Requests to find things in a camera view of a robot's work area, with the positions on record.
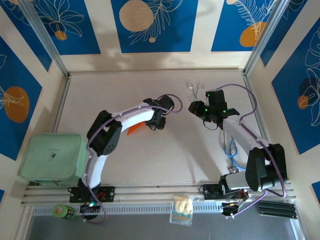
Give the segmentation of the blue stethoscope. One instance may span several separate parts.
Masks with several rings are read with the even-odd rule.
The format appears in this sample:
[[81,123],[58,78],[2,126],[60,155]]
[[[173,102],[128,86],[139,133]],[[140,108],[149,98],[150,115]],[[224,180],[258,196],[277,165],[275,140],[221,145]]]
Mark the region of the blue stethoscope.
[[225,131],[223,131],[223,151],[230,160],[230,167],[228,168],[230,174],[235,174],[239,171],[244,172],[246,170],[244,167],[240,166],[235,160],[235,157],[238,155],[238,148],[233,137],[231,138],[231,141],[227,148]]

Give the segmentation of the black controller board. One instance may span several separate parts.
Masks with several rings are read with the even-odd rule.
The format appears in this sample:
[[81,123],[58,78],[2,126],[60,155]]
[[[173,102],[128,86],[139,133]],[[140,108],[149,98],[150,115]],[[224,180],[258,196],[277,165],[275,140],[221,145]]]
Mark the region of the black controller board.
[[88,201],[80,206],[81,214],[99,213],[101,206],[96,201]]
[[245,209],[243,206],[245,205],[246,200],[240,200],[238,202],[223,202],[222,205],[222,215],[225,216],[226,219],[228,218],[235,218],[235,216],[242,213]]

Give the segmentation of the aluminium frame post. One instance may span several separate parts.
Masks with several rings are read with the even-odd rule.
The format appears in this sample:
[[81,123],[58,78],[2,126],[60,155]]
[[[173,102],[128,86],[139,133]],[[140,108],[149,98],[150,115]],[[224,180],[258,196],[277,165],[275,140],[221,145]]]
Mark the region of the aluminium frame post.
[[17,0],[17,2],[33,31],[37,35],[39,41],[50,56],[51,60],[55,63],[60,73],[64,77],[68,78],[69,72],[64,65],[54,42],[52,41],[48,31],[46,30],[32,3],[29,0]]
[[265,27],[254,46],[247,63],[243,68],[243,75],[248,77],[253,70],[256,62],[260,59],[260,55],[268,43],[271,35],[277,27],[283,13],[285,12],[290,0],[277,0],[274,9],[272,10]]

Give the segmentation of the clear bag with yellow contents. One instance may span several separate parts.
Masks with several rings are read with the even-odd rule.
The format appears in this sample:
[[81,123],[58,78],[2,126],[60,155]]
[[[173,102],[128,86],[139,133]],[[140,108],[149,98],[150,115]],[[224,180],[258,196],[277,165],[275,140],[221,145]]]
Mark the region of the clear bag with yellow contents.
[[193,221],[193,198],[187,195],[174,195],[169,222],[181,226],[191,226]]

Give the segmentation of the orange paper sheet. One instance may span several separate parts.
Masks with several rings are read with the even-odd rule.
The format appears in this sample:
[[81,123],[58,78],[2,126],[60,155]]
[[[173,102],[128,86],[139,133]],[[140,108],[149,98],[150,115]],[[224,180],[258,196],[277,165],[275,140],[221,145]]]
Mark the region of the orange paper sheet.
[[127,135],[131,135],[132,133],[134,133],[136,130],[138,130],[139,128],[143,127],[145,125],[145,122],[142,121],[142,122],[139,122],[133,126],[130,126],[128,128],[128,131],[127,131]]

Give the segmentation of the metal forceps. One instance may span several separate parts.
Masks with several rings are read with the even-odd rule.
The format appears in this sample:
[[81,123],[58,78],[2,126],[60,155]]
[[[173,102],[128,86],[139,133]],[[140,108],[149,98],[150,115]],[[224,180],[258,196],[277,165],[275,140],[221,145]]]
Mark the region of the metal forceps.
[[190,90],[192,90],[192,94],[193,94],[193,102],[198,101],[198,92],[199,90],[203,90],[204,89],[204,85],[202,83],[197,83],[196,85],[194,85],[191,82],[188,82],[186,84],[186,87]]

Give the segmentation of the black ribbed block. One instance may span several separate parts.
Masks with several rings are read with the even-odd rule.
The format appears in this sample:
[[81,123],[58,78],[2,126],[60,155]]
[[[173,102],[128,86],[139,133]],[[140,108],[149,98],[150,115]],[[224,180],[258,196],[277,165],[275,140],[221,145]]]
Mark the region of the black ribbed block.
[[262,216],[297,219],[296,207],[292,203],[260,200],[257,206]]

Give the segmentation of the aluminium mounting rail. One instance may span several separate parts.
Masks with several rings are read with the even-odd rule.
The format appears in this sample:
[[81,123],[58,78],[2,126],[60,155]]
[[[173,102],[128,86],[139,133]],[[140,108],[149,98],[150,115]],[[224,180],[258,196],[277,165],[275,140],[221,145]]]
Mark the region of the aluminium mounting rail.
[[[178,185],[114,185],[113,202],[106,204],[164,204],[171,203],[174,195],[193,197],[195,201],[204,202],[199,187],[204,183],[184,183]],[[69,203],[70,193],[66,186],[27,186],[21,200],[23,206],[45,206]]]

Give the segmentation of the green round can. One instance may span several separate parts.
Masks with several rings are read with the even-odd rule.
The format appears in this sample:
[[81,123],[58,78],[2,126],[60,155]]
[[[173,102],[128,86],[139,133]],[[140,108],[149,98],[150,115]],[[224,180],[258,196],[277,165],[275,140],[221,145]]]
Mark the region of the green round can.
[[72,219],[75,216],[76,210],[65,204],[57,204],[53,207],[52,214],[59,219]]

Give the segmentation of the aluminium table side rail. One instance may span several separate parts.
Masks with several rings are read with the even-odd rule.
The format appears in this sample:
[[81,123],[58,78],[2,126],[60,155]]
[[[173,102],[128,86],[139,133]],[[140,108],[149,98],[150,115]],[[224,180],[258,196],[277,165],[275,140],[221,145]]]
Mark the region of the aluminium table side rail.
[[268,176],[273,179],[277,179],[279,180],[279,177],[278,177],[278,174],[277,174],[277,171],[275,169],[275,166],[272,162],[272,159],[270,158],[271,156],[271,152],[266,150],[267,147],[269,146],[269,142],[267,142],[265,144],[265,137],[267,137],[267,133],[266,133],[266,130],[264,128],[264,125],[263,125],[263,121],[262,121],[262,118],[261,118],[261,115],[259,113],[259,109],[258,109],[258,100],[257,100],[257,97],[254,95],[254,90],[250,84],[250,81],[249,81],[249,78],[243,74],[243,81],[244,81],[244,84],[245,84],[245,87],[247,88],[247,91],[248,91],[248,95],[249,95],[249,99],[250,99],[250,102],[251,102],[251,105],[252,105],[252,112],[249,113],[247,116],[251,116],[253,115],[256,119],[256,122],[257,122],[257,126],[258,126],[258,131],[255,132],[254,130],[251,130],[252,134],[253,134],[253,137],[257,140],[258,143],[263,143],[265,148],[263,146],[261,146],[263,152],[264,152],[264,157],[266,160],[269,161],[269,163],[266,163],[265,165],[265,168],[266,168],[266,173],[268,174]]
[[68,74],[67,77],[62,78],[61,84],[60,84],[58,92],[57,92],[56,100],[54,103],[54,110],[55,111],[54,111],[54,118],[53,118],[52,128],[51,128],[52,133],[56,133],[58,130],[59,123],[60,123],[61,116],[62,116],[62,112],[64,109],[64,105],[66,102],[67,94],[69,91],[70,83],[71,83],[71,75],[70,74]]

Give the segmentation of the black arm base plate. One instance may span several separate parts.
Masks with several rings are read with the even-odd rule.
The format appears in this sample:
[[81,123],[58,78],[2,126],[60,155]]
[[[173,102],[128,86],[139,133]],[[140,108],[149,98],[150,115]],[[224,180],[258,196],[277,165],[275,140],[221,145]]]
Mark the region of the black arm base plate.
[[[88,188],[85,188],[83,191],[81,191],[79,187],[70,187],[67,189],[67,191],[70,193],[70,203],[86,203],[95,200]],[[114,201],[114,186],[95,187],[92,191],[97,199],[102,203],[112,203]]]
[[249,195],[243,189],[230,190],[223,184],[203,184],[198,191],[204,196],[205,200],[247,200]]

